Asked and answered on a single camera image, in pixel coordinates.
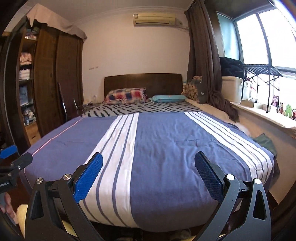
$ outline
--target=headboard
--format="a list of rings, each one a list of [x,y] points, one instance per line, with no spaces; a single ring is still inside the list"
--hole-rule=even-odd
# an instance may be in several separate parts
[[[183,82],[181,74],[125,74],[105,77],[105,97],[111,90],[146,88],[148,98],[154,95],[180,95]]]

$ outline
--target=black metal rack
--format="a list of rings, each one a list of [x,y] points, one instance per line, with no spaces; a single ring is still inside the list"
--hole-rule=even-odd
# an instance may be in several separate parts
[[[251,81],[256,83],[254,77],[257,77],[257,96],[258,96],[258,81],[261,79],[259,77],[260,74],[266,74],[269,76],[269,81],[264,81],[261,79],[264,83],[266,83],[269,86],[269,91],[268,91],[268,101],[267,101],[267,109],[266,113],[268,113],[268,108],[269,108],[269,99],[270,99],[270,86],[272,85],[274,88],[276,88],[279,92],[279,78],[283,77],[283,75],[280,73],[280,71],[277,70],[274,66],[271,64],[244,64],[244,73],[251,74],[252,76],[247,78],[247,74],[244,75],[243,83],[242,83],[242,97],[244,94],[244,83],[246,81]],[[279,98],[278,98],[278,105],[277,105],[277,112],[279,112]]]

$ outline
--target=striped blanket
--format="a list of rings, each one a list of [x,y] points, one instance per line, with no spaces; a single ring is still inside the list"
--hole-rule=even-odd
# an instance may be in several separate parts
[[[128,115],[134,113],[154,112],[189,112],[200,111],[199,108],[184,101],[177,103],[152,103],[147,101],[138,104],[100,104],[84,112],[83,116],[106,117]]]
[[[87,217],[166,232],[205,224],[217,206],[195,168],[198,151],[239,180],[270,185],[273,155],[201,111],[77,117],[28,149],[33,163],[20,176],[31,189],[37,178],[58,180],[100,152],[103,168],[80,202]]]

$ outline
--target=silver bolt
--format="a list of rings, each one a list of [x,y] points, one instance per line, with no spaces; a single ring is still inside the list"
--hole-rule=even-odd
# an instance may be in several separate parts
[[[254,179],[254,182],[255,182],[256,184],[261,184],[261,180],[260,180],[259,178],[255,178],[255,179]]]
[[[37,184],[40,184],[42,182],[43,182],[43,179],[42,178],[38,178],[37,181],[36,181]]]
[[[232,175],[232,174],[227,174],[227,175],[226,175],[226,178],[227,178],[228,180],[233,181],[233,180],[234,180],[234,175]]]
[[[68,181],[71,178],[71,175],[66,174],[66,175],[63,176],[63,178],[64,178],[65,181]]]

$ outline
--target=human hand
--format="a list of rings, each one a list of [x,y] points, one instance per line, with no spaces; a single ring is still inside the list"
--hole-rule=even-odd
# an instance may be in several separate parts
[[[3,206],[0,204],[0,208],[1,208],[2,212],[7,213],[12,219],[14,219],[15,213],[13,212],[13,208],[11,206],[11,197],[7,192],[4,195],[4,200],[5,200],[6,205]]]

